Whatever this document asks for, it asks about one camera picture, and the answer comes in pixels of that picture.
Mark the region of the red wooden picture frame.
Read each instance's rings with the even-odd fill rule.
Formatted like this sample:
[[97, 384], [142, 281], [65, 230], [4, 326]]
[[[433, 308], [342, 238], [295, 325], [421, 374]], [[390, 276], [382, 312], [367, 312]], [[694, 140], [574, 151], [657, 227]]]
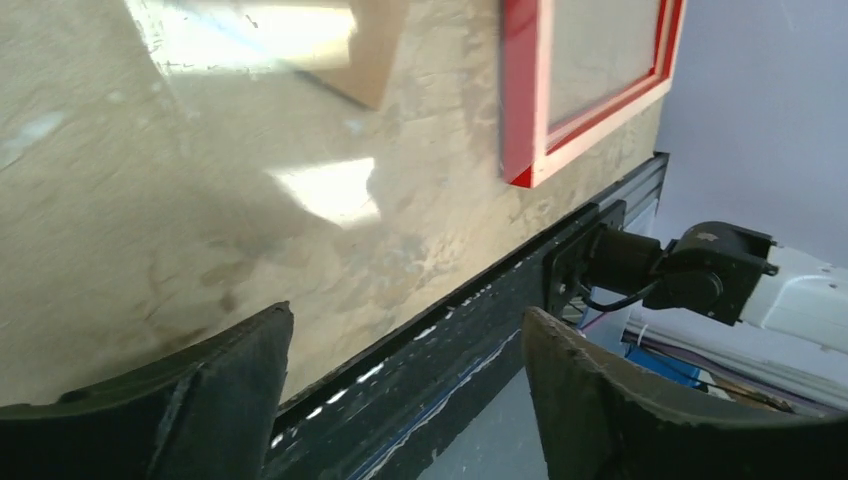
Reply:
[[687, 3], [506, 1], [501, 158], [534, 188], [671, 90]]

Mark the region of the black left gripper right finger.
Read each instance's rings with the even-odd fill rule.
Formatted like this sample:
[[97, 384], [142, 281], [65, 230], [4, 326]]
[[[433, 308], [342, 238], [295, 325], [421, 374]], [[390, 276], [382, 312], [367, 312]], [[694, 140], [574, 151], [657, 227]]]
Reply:
[[522, 350], [552, 479], [843, 479], [847, 420], [676, 384], [526, 309]]

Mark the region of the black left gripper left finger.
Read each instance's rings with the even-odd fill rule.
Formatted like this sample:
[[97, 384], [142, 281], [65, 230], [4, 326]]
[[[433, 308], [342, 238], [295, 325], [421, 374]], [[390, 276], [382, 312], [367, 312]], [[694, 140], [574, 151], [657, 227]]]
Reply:
[[5, 479], [255, 479], [285, 383], [286, 302], [45, 405], [1, 410]]

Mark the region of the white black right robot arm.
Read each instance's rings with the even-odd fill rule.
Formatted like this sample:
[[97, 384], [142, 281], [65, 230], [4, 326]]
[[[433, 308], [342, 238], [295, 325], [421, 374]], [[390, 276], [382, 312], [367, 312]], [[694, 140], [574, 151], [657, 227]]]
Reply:
[[663, 245], [605, 227], [582, 255], [576, 287], [620, 295], [601, 312], [633, 303], [684, 309], [728, 326], [753, 327], [847, 350], [847, 271], [770, 235], [720, 221], [699, 223]]

